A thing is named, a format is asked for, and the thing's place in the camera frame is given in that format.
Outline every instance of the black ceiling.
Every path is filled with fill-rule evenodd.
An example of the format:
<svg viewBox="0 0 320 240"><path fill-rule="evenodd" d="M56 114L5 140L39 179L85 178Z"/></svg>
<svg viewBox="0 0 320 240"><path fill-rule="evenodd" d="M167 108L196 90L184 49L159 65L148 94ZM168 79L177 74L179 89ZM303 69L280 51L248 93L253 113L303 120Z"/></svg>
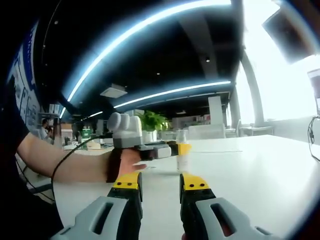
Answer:
<svg viewBox="0 0 320 240"><path fill-rule="evenodd" d="M181 3L185 1L168 3L161 0L141 0L125 4L114 1L111 5L110 2L101 0L61 0L52 1L49 6L39 4L43 11L40 14L38 12L40 19L35 40L34 67L44 108L49 103L59 101L72 114L88 116L99 111L110 112L112 99L100 96L110 83L126 87L126 98L130 98L131 94L143 92L144 89L159 89L161 92L168 84L183 81L194 82L194 85L199 84L197 80L201 80L201 83L221 80L234 82L242 51L243 18L241 1L238 0L233 0L231 7L194 10L204 19L206 29L203 30L209 32L211 50L201 45L200 40L204 38L201 36L203 26L196 29L194 25L192 29L190 25L188 27L183 24L183 20L189 21L191 25L195 24L192 12L183 13L179 17L168 17L148 26L104 58L85 79L74 96L74 101L67 104L67 92L71 91L103 47L140 19L163 10L166 6ZM196 30L199 32L196 40L199 40L200 46L195 45L190 37L192 31ZM207 57L210 57L210 62L204 66ZM216 72L208 74L205 68L216 69ZM232 86L220 88L219 91L232 91ZM199 100L201 105L205 105L206 101L203 99L207 98ZM228 98L223 97L222 103L226 102ZM185 110L181 103L171 101L161 112L173 116L173 113ZM143 108L157 111L157 104Z"/></svg>

